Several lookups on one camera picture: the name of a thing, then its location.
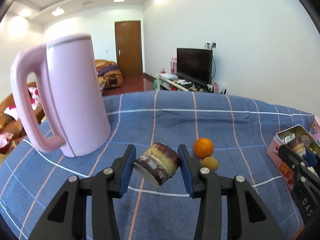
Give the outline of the white tv stand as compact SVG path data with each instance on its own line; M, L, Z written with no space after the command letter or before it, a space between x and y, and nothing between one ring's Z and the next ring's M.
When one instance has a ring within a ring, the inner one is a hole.
M218 83L206 84L186 79L179 79L174 74L160 73L156 76L155 82L157 90L180 90L185 92L227 94L227 89Z

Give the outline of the brown leather sofa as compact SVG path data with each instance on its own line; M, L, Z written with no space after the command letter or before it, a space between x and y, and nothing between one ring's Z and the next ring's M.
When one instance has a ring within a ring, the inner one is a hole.
M105 88L119 88L123 84L123 74L114 61L95 60L99 84Z

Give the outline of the orange tangerine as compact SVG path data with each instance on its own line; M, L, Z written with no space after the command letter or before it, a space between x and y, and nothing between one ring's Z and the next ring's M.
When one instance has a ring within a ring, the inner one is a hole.
M214 144L208 138L199 138L194 143L194 153L200 158L204 159L210 157L214 152Z

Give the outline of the pink electric kettle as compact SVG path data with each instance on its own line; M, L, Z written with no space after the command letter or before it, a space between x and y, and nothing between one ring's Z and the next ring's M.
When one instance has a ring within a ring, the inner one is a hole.
M45 138L31 107L27 77L36 76L41 105L53 135ZM77 34L18 53L10 71L18 116L33 146L49 153L61 149L70 158L90 154L109 137L98 83L92 38Z

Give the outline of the black flat television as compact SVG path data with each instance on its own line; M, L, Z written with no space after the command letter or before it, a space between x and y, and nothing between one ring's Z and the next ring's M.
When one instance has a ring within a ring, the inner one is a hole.
M208 49L177 48L177 76L209 84L212 80L213 52Z

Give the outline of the yellow-green round fruit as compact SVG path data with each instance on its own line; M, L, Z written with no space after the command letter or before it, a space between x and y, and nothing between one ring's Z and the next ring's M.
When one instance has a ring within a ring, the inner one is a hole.
M200 161L203 167L210 169L211 171L216 171L219 167L219 162L214 157L205 157Z

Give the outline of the brown wooden door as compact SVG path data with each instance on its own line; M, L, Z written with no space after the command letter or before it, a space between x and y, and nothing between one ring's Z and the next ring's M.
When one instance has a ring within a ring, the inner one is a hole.
M124 77L143 74L140 21L115 22L117 64Z

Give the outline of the pink metal tin box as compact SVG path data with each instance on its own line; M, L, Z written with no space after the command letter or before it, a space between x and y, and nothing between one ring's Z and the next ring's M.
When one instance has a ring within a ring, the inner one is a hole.
M295 172L299 172L301 167L308 168L313 177L319 176L319 140L300 125L277 133L267 154L290 190L295 184Z

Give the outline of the wall power socket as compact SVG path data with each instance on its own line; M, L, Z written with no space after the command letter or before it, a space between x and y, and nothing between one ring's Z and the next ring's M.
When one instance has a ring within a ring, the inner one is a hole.
M205 49L212 50L213 48L216 48L216 43L207 42L204 47L205 47Z

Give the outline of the pink cartoon cup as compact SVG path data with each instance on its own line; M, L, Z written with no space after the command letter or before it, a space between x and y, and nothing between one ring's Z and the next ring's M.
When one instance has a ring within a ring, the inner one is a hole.
M314 117L314 121L312 123L310 134L313 139L320 144L320 118L319 116Z

